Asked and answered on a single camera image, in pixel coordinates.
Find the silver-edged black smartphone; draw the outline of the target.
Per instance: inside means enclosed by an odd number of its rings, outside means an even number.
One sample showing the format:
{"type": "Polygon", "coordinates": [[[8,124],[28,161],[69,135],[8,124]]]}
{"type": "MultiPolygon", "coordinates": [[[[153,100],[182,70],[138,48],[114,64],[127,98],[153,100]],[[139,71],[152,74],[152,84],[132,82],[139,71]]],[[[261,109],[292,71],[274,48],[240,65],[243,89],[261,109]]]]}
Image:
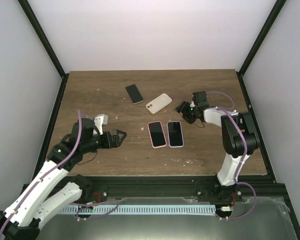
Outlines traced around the silver-edged black smartphone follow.
{"type": "Polygon", "coordinates": [[[144,101],[143,96],[135,84],[126,86],[125,90],[133,104],[139,104],[144,101]]]}

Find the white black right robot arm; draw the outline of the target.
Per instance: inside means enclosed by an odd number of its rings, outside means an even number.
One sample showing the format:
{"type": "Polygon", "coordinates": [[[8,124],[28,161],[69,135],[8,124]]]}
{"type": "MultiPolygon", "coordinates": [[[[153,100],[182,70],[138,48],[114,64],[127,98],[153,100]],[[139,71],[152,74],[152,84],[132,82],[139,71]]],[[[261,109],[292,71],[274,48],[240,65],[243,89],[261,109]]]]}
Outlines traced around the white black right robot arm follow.
{"type": "Polygon", "coordinates": [[[239,174],[247,159],[260,146],[260,138],[249,112],[238,112],[220,106],[210,106],[207,92],[192,94],[191,102],[183,101],[175,108],[189,124],[196,120],[221,127],[225,158],[215,183],[211,186],[213,198],[226,200],[239,184],[239,174]]]}

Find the cream phone case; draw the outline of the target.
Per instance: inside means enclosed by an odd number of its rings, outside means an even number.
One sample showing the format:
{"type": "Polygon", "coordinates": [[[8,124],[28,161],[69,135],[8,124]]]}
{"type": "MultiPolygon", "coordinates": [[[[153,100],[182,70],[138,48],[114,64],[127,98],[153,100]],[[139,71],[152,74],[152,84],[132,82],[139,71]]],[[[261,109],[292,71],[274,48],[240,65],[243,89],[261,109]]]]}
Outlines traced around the cream phone case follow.
{"type": "Polygon", "coordinates": [[[168,96],[166,93],[162,93],[152,101],[146,104],[146,109],[151,114],[156,114],[166,106],[168,106],[172,102],[172,98],[168,96]]]}

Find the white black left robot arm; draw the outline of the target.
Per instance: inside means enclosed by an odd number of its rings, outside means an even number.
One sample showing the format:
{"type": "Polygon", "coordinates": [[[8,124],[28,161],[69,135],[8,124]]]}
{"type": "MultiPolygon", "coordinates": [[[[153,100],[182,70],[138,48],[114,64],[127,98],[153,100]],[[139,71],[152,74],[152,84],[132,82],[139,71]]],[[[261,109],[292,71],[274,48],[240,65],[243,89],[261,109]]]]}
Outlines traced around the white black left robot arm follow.
{"type": "Polygon", "coordinates": [[[105,123],[79,118],[48,154],[46,161],[22,194],[5,210],[0,210],[0,239],[35,240],[45,224],[68,205],[91,209],[92,183],[78,174],[57,193],[52,190],[83,160],[98,149],[118,148],[127,134],[115,129],[103,131],[105,123]]]}

